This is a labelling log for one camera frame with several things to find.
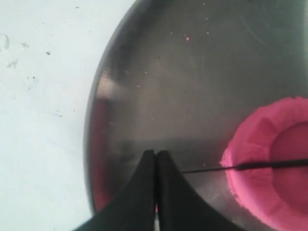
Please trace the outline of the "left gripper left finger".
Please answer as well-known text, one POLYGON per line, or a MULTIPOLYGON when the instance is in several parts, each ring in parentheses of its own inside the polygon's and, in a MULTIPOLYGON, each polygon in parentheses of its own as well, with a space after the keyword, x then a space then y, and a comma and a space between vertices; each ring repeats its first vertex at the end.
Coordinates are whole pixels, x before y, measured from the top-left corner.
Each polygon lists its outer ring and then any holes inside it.
POLYGON ((77 231, 153 231, 155 220, 155 154, 144 151, 127 185, 102 211, 77 231))

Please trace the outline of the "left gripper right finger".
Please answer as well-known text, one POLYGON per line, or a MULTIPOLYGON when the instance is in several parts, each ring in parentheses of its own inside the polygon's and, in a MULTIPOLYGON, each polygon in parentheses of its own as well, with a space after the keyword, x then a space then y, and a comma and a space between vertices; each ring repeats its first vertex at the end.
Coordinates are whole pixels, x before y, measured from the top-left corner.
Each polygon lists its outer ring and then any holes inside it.
POLYGON ((161 231, 241 231, 208 205, 180 173, 168 151, 157 164, 157 207, 161 231))

